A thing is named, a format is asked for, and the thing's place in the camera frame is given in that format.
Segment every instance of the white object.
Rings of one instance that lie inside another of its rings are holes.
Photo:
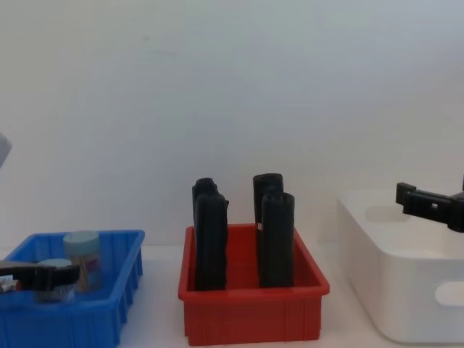
[[[377,328],[406,343],[464,342],[464,234],[404,215],[393,191],[339,198],[340,260]]]

